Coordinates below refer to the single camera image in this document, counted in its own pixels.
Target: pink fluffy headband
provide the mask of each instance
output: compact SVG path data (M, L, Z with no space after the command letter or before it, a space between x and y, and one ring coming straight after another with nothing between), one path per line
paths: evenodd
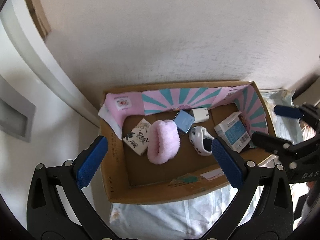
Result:
M162 164L175 157L179 150L180 137L177 125L172 120L155 121L149 128L148 159Z

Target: teal stripe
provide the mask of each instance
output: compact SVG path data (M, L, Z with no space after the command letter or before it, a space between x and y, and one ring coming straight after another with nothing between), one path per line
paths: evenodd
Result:
M247 98L248 98L248 87L246 87L243 91L243 109L245 109L245 105L247 104Z
M179 95L179 104L183 104L189 94L190 88L181 88Z
M208 88L199 88L197 92L193 95L193 97L189 100L188 104L190 104L193 100L195 100L199 95L201 95Z
M251 108L253 107L253 105L254 105L254 103L257 101L257 99L258 99L258 95L257 95L256 92L254 92L253 95L252 95L252 98L251 98L249 107L248 107L248 109L247 109L247 113L250 112Z
M173 106L173 100L172 100L170 89L169 88L160 89L159 91L164 96L165 100L167 100L168 103Z
M238 111L240 111L240 102L238 100L238 98L236 98L235 100L233 100L233 102L236 104Z
M202 107L209 108L210 106L211 106L211 104L206 104L206 105L202 105L202 106L197 106L197 108L202 108Z
M155 104L155 105L158 105L158 106L162 106L163 108L167 108L167 106L161 104L159 101L151 98L151 97L148 97L147 95L145 94L142 94L142 100L145 101L145 102L148 102L148 103L152 103L152 104Z
M266 124L266 122L256 122L256 123L253 123L251 125L251 127L266 128L267 124Z
M249 119L250 120L253 120L255 118L257 118L258 116L264 114L264 110L263 110L263 107L260 106L250 117Z
M144 114L156 114L156 113L161 113L163 112L162 110L144 110Z
M209 98L215 97L216 95L218 95L218 94L220 93L220 90L221 90L221 89L219 89L219 90L211 93L210 95L207 95L206 97L200 99L199 101L195 102L195 103L192 104L192 105L194 106L194 105L199 104L200 102L205 101L205 100L207 100L207 99L209 99Z

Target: blue box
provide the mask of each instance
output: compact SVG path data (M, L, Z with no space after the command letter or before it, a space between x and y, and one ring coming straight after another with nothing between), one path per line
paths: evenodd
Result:
M178 131L180 133L186 134L188 133L193 122L195 121L195 118L191 114L188 114L183 110L180 110L173 119L173 121L176 123Z

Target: printed logo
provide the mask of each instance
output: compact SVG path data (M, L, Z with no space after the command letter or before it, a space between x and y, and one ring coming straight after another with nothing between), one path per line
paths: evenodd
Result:
M119 97L114 99L118 111L132 107L131 100L128 97Z

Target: blue rubber pad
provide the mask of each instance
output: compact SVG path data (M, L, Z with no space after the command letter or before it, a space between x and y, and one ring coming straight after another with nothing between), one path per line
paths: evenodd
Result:
M108 140L102 137L77 171L77 186L87 187L108 151Z
M233 158L217 139L212 140L211 150L231 187L240 189L244 183L243 174L241 169L234 162Z
M276 115L299 119L302 118L303 115L298 108L288 107L288 106L275 106L274 109Z

